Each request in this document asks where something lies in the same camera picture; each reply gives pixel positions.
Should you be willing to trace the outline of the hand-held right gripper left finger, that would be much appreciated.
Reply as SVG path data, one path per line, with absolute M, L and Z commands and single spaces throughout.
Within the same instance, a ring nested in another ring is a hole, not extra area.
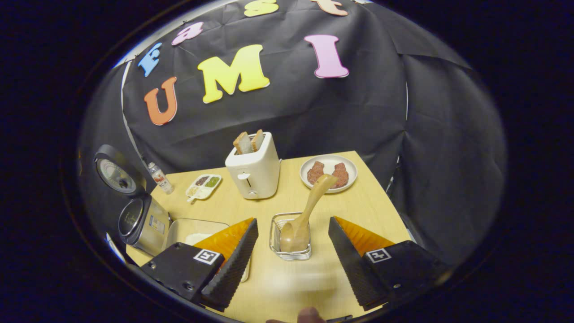
M 173 243 L 141 266 L 141 271 L 186 301 L 225 311 L 258 236 L 257 220 L 248 218 L 195 245 Z

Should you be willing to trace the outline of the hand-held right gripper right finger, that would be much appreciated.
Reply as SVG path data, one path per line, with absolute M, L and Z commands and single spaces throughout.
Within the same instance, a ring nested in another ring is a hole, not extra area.
M 409 303 L 442 284 L 449 268 L 418 244 L 391 241 L 340 217 L 328 235 L 364 310 Z

